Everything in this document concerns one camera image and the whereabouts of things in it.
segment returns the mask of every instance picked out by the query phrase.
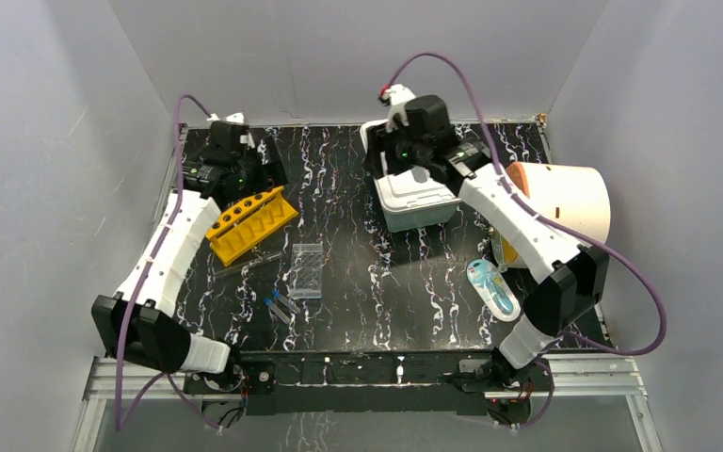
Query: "beige cylindrical container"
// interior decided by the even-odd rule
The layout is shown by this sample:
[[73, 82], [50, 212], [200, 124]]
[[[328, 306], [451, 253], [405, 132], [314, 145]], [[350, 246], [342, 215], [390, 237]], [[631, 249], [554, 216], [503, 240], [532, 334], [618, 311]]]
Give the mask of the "beige cylindrical container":
[[[611, 227], [611, 202], [596, 169], [541, 163], [512, 163], [508, 177], [544, 217], [604, 242]], [[519, 254], [500, 235], [506, 266], [525, 268]]]

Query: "gray wall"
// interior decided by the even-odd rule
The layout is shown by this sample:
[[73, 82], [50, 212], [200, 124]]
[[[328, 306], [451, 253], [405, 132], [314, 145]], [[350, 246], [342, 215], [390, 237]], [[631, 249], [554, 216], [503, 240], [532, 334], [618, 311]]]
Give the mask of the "gray wall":
[[[549, 124], [557, 161], [602, 172], [609, 242], [667, 303], [667, 340], [639, 360], [665, 448], [723, 450], [723, 2], [611, 1]], [[616, 265], [603, 304], [621, 346], [656, 333]]]
[[0, 451], [68, 450], [170, 116], [106, 1], [0, 1]]
[[[109, 0], [168, 110], [183, 90], [256, 124], [358, 122], [381, 86], [432, 50], [469, 75], [489, 117], [547, 112], [605, 0]], [[455, 75], [417, 61], [402, 78], [474, 113]]]

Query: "plastic tube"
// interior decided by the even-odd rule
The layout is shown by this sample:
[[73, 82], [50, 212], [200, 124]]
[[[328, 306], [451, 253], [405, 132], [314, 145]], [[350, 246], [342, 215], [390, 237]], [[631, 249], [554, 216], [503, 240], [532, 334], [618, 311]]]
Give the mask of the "plastic tube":
[[216, 279], [224, 278], [226, 276], [241, 273], [246, 268], [254, 268], [257, 266], [263, 266], [264, 264], [267, 264], [268, 262], [273, 262], [276, 259], [281, 259], [282, 256], [283, 256], [282, 252], [272, 252], [270, 254], [265, 254], [264, 256], [257, 257], [256, 259], [247, 261], [245, 263], [237, 264], [235, 266], [229, 266], [222, 270], [218, 270], [215, 272], [215, 278]]
[[289, 308], [290, 311], [292, 311], [293, 313], [300, 314], [300, 308], [298, 308], [295, 303], [290, 301], [290, 299], [282, 295], [281, 292], [279, 292], [278, 290], [273, 289], [273, 298], [280, 301], [281, 304]]
[[265, 299], [265, 304], [270, 309], [270, 311], [273, 312], [273, 314], [277, 315], [282, 322], [289, 325], [290, 318], [287, 316], [287, 314], [284, 313], [278, 306], [276, 306], [276, 303], [274, 303], [271, 299]]

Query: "black table surface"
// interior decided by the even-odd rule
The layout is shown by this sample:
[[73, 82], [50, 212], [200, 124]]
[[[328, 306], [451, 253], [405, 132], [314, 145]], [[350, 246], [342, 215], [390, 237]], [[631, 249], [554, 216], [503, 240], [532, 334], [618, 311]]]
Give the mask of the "black table surface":
[[[488, 127], [505, 165], [547, 161], [537, 124]], [[459, 124], [457, 133], [482, 138], [477, 124]], [[259, 351], [480, 349], [510, 332], [514, 322], [494, 318], [465, 275], [472, 260], [492, 260], [489, 225], [473, 209], [461, 205], [443, 225], [390, 233], [362, 169], [358, 125], [259, 128], [253, 134], [257, 142], [276, 139], [290, 181], [283, 193], [299, 215], [235, 264], [276, 251], [282, 258], [242, 274], [216, 278], [224, 266], [204, 240], [179, 294], [179, 322], [240, 350]], [[185, 152], [202, 146], [207, 135], [191, 129]], [[322, 298], [295, 300], [301, 312], [287, 325], [264, 299], [273, 289], [287, 294], [296, 243], [323, 245]], [[510, 269], [506, 280], [520, 299], [536, 285], [527, 270]], [[593, 311], [573, 329], [607, 342]]]

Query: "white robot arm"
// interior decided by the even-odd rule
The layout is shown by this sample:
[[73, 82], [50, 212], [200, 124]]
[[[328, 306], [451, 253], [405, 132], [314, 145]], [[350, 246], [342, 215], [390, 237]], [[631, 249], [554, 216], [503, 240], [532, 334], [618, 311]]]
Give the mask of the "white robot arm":
[[[214, 115], [209, 119], [208, 144], [203, 149], [190, 150], [182, 164], [184, 190], [173, 223], [168, 224], [173, 217], [172, 209], [177, 208], [178, 193], [169, 196], [162, 221], [128, 278], [112, 296], [99, 296], [93, 303], [91, 313], [107, 354], [117, 356], [121, 322], [130, 295], [155, 255], [151, 271], [137, 294], [136, 306], [131, 309], [125, 360], [165, 373], [218, 374], [226, 377], [223, 382], [229, 383], [236, 378], [233, 373], [226, 373], [235, 355], [232, 347], [190, 333], [173, 317], [186, 272], [221, 212], [232, 202], [286, 184], [275, 142], [265, 141], [269, 161], [264, 163], [243, 121], [241, 113], [225, 120]], [[165, 230], [165, 240], [158, 245]], [[222, 386], [220, 378], [215, 380]]]
[[416, 97], [394, 85], [383, 90], [379, 100], [390, 108], [389, 114], [386, 121], [362, 127], [365, 167], [377, 178], [413, 166], [425, 168], [498, 230], [539, 283], [523, 302], [524, 315], [512, 333], [492, 352], [495, 378], [508, 382], [600, 300], [608, 255], [586, 248], [521, 208], [512, 197], [531, 202], [503, 170], [495, 171], [490, 153], [496, 150], [480, 141], [460, 141], [442, 99]]

